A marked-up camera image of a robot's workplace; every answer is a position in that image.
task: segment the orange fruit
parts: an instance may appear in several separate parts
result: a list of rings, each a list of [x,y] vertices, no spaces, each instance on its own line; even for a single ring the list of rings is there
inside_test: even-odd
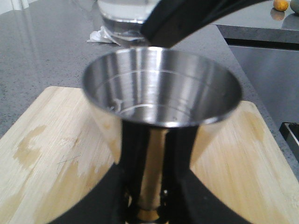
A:
[[[289,7],[289,2],[286,0],[274,0],[273,6],[277,11],[285,11]]]

